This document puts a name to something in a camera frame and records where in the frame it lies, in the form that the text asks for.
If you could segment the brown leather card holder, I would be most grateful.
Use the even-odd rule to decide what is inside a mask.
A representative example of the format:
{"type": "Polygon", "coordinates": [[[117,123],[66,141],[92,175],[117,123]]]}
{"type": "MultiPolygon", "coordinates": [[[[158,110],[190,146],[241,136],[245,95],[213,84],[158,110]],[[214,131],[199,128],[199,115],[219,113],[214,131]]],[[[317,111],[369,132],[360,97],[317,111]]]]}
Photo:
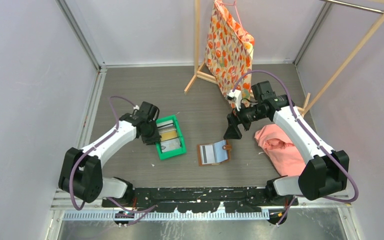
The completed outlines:
{"type": "Polygon", "coordinates": [[[231,159],[232,146],[228,140],[198,144],[196,148],[200,167],[220,165],[231,159]]]}

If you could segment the green plastic bin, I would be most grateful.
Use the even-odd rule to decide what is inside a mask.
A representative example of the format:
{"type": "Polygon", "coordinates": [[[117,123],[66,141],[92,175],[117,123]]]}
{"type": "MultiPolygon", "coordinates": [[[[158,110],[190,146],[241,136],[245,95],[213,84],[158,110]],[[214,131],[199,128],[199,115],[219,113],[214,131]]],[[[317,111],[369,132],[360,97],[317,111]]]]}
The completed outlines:
{"type": "Polygon", "coordinates": [[[164,161],[187,153],[185,138],[176,115],[156,121],[160,142],[156,144],[159,159],[164,161]]]}

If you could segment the gold credit card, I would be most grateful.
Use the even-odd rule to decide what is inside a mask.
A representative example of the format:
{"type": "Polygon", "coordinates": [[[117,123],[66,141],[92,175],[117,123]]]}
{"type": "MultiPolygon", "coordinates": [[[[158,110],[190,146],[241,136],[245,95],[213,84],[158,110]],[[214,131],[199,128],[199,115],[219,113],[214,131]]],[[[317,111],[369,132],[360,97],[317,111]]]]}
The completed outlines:
{"type": "Polygon", "coordinates": [[[161,137],[161,142],[164,142],[164,141],[176,139],[179,137],[179,135],[178,135],[178,132],[174,129],[174,130],[160,133],[160,137],[161,137]]]}

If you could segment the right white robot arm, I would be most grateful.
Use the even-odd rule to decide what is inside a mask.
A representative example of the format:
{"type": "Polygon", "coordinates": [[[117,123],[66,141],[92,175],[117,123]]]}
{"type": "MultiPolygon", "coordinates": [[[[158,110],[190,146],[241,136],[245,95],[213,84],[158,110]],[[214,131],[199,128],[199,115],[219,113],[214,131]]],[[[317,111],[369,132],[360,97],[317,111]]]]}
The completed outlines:
{"type": "Polygon", "coordinates": [[[286,196],[298,195],[308,200],[325,198],[347,187],[346,173],[349,156],[344,150],[335,151],[310,129],[288,94],[276,95],[269,81],[252,85],[256,102],[245,106],[240,90],[231,90],[226,98],[235,103],[227,115],[226,140],[240,140],[239,125],[247,131],[252,122],[270,119],[289,137],[297,148],[305,168],[296,176],[282,176],[268,180],[265,198],[271,205],[279,205],[286,196]]]}

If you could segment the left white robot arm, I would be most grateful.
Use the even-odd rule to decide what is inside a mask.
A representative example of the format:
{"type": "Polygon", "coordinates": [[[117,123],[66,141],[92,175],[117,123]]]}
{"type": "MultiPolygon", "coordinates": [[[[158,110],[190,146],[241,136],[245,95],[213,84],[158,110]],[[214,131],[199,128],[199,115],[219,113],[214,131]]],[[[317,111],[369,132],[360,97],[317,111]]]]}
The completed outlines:
{"type": "Polygon", "coordinates": [[[142,102],[133,112],[116,117],[115,125],[93,143],[81,148],[70,148],[64,156],[58,187],[69,193],[73,206],[76,199],[92,203],[98,198],[114,200],[128,207],[134,200],[132,183],[119,177],[104,177],[103,166],[127,143],[140,138],[146,145],[160,143],[157,128],[160,110],[142,102]]]}

